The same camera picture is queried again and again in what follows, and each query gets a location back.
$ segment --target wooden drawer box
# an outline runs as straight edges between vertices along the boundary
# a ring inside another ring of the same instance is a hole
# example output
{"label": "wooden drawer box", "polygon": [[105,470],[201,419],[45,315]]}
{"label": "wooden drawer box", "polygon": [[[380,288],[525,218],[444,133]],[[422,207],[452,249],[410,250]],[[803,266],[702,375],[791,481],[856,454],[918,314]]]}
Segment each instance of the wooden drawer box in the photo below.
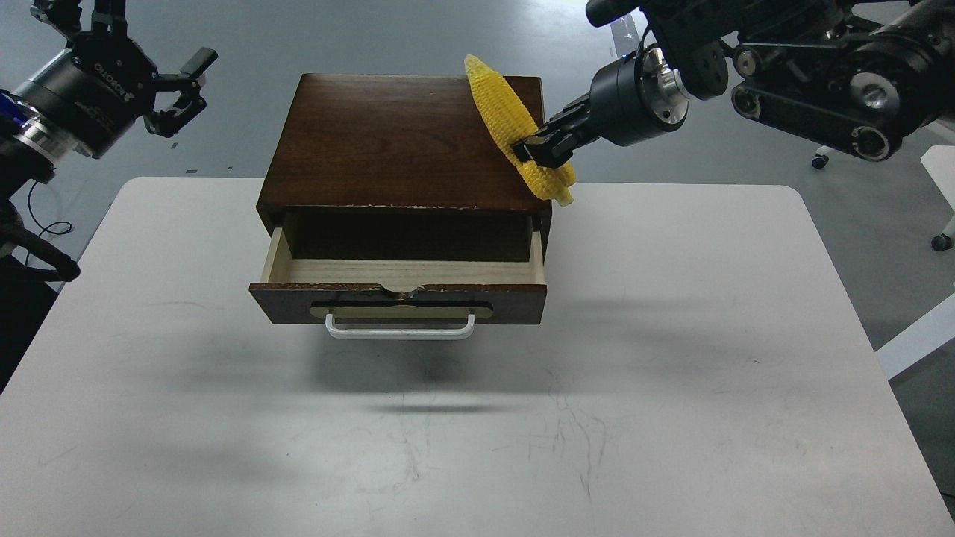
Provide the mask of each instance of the wooden drawer box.
{"label": "wooden drawer box", "polygon": [[[541,122],[540,80],[508,81]],[[303,75],[257,208],[274,323],[541,322],[551,203],[463,76]]]}

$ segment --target drawer handle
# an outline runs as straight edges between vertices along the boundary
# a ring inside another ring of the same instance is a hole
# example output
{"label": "drawer handle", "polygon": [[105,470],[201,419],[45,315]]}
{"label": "drawer handle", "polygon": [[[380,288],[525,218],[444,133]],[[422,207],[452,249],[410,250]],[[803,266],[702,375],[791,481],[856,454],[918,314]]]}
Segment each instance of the drawer handle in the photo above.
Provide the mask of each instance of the drawer handle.
{"label": "drawer handle", "polygon": [[468,313],[468,322],[460,328],[341,328],[335,326],[335,314],[325,315],[325,328],[337,339],[393,339],[393,340],[455,340],[464,339],[475,331],[475,315]]}

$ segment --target plastic corn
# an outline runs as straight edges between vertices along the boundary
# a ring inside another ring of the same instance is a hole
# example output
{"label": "plastic corn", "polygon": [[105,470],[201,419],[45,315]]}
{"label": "plastic corn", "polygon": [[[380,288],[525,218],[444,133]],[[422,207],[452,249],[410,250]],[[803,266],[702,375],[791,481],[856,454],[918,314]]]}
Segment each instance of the plastic corn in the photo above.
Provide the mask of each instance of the plastic corn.
{"label": "plastic corn", "polygon": [[561,206],[570,205],[574,198],[567,187],[576,178],[569,162],[557,169],[545,168],[533,161],[519,161],[511,149],[511,145],[518,140],[537,132],[538,126],[507,80],[470,54],[464,58],[464,71],[471,84],[471,95],[477,111],[484,119],[491,138],[500,152],[517,168],[531,192],[542,200],[557,200]]}

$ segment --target wooden top surface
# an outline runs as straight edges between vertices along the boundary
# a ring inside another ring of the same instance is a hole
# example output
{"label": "wooden top surface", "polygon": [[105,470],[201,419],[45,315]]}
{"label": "wooden top surface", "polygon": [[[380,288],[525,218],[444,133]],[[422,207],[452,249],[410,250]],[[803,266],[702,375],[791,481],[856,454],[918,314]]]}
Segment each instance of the wooden top surface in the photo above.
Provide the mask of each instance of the wooden top surface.
{"label": "wooden top surface", "polygon": [[[507,80],[540,124],[541,80]],[[494,145],[465,76],[303,75],[259,209],[307,206],[539,212],[550,202]]]}

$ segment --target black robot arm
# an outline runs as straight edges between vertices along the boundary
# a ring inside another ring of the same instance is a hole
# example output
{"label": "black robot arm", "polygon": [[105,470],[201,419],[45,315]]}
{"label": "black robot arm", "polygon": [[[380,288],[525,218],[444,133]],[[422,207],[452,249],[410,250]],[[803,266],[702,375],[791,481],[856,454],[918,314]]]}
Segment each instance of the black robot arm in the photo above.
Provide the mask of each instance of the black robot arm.
{"label": "black robot arm", "polygon": [[[31,14],[63,34],[67,44],[14,92],[0,90],[0,202],[30,179],[48,182],[56,163],[71,151],[102,157],[137,118],[143,117],[149,132],[168,138],[205,108],[201,77],[216,60],[215,51],[199,49],[179,73],[161,75],[127,35],[125,0],[95,0],[86,32],[79,4],[33,2]],[[179,92],[179,98],[165,110],[153,110],[162,92]],[[48,243],[15,230],[22,223],[12,205],[0,209],[0,256],[24,247],[56,268],[17,277],[67,280],[78,274]]]}
{"label": "black robot arm", "polygon": [[[657,45],[603,67],[590,92],[514,145],[555,167],[604,138],[630,145],[682,126],[691,99],[726,93],[726,57],[744,82],[737,113],[869,160],[955,102],[955,0],[924,0],[882,26],[847,0],[590,0],[602,26],[639,8]],[[738,32],[739,44],[722,38]]]}

